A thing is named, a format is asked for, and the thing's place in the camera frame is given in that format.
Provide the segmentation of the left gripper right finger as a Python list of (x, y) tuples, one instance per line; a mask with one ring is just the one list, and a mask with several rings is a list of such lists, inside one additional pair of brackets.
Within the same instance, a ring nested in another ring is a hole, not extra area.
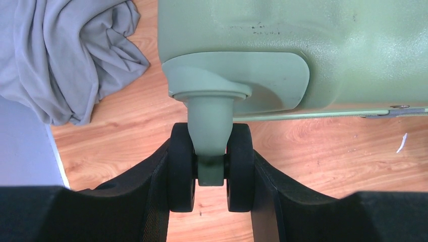
[(427, 193), (360, 191), (336, 199), (254, 155), (255, 241), (427, 241)]

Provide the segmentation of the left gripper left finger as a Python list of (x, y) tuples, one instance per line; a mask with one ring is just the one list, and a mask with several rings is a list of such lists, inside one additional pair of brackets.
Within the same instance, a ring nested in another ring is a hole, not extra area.
[(165, 241), (168, 147), (95, 189), (1, 187), (1, 241)]

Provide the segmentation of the green suitcase blue lining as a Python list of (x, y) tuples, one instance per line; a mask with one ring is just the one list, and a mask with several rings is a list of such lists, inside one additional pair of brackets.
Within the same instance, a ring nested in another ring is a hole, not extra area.
[(427, 115), (427, 1), (159, 1), (158, 55), (235, 120)]

